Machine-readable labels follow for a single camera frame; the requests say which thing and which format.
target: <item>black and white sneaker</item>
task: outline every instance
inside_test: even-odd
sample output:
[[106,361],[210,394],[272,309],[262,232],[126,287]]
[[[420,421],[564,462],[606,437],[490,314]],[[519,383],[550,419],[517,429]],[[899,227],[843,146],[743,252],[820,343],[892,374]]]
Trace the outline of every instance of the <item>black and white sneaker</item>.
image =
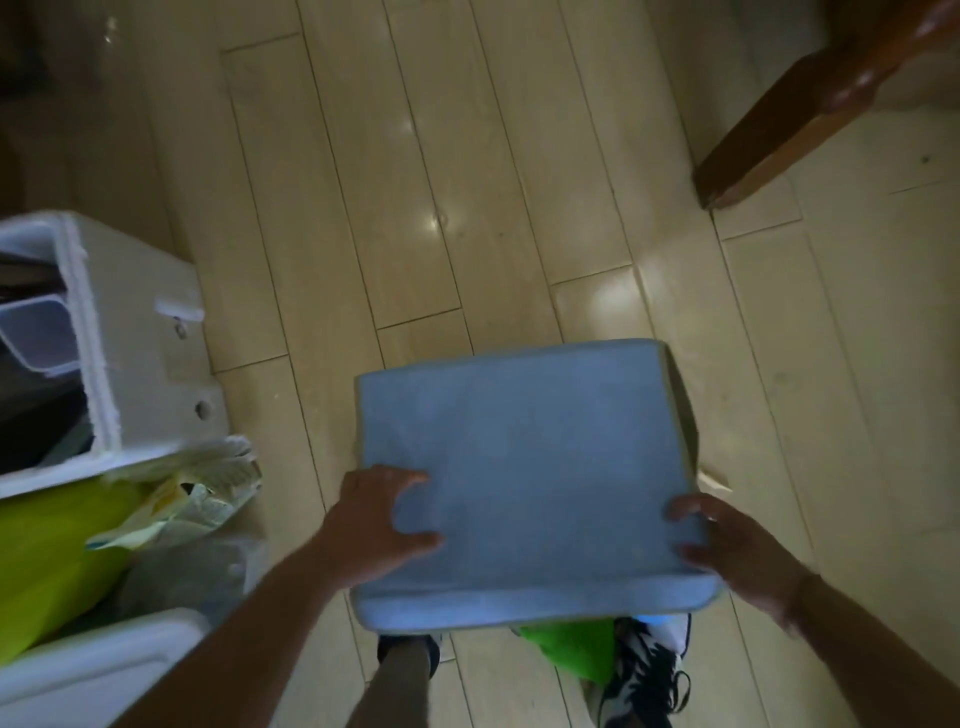
[[689,645],[690,615],[674,622],[664,631],[663,624],[652,628],[633,618],[617,620],[613,679],[589,700],[598,728],[631,725],[632,716],[644,728],[669,728],[668,716],[686,707],[690,677],[681,670],[681,657]]

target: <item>hand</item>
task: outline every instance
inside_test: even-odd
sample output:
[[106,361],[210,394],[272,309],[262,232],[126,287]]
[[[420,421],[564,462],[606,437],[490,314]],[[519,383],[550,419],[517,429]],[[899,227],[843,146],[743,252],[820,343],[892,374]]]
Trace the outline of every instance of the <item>hand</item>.
[[691,566],[716,571],[744,601],[785,627],[801,582],[810,570],[750,516],[714,496],[679,496],[666,509],[669,521],[702,513],[709,521],[707,546],[683,544]]
[[344,475],[340,500],[311,542],[336,589],[372,581],[440,547],[439,533],[399,533],[393,524],[396,497],[428,479],[385,465]]

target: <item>green towel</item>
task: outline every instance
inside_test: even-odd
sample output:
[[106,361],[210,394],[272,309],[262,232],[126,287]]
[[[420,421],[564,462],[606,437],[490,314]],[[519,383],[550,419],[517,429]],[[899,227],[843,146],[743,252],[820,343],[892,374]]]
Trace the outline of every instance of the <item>green towel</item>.
[[613,677],[613,620],[573,621],[519,627],[517,633],[554,666],[606,685]]

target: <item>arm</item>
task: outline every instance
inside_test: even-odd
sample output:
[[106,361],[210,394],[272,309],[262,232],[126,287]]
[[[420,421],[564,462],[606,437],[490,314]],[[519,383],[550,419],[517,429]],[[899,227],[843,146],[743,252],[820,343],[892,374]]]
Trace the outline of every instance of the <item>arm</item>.
[[207,728],[266,728],[330,599],[440,545],[440,534],[401,534],[392,524],[396,496],[425,480],[425,473],[383,466],[347,473],[317,534],[112,728],[168,728],[182,724],[184,711]]
[[936,725],[960,715],[960,689],[877,618],[801,564],[756,521],[708,495],[667,508],[702,513],[707,546],[680,547],[691,565],[716,571],[741,598],[795,629],[826,663],[865,728]]

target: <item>white plastic bin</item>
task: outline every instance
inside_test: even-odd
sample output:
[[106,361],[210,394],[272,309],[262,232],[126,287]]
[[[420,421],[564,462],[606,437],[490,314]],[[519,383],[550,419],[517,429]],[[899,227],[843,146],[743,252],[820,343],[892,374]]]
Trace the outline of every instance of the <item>white plastic bin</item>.
[[107,728],[208,630],[197,612],[172,609],[25,652],[0,669],[0,725]]
[[0,475],[0,497],[170,454],[228,434],[194,268],[73,212],[0,223],[0,252],[56,263],[93,427],[89,452]]

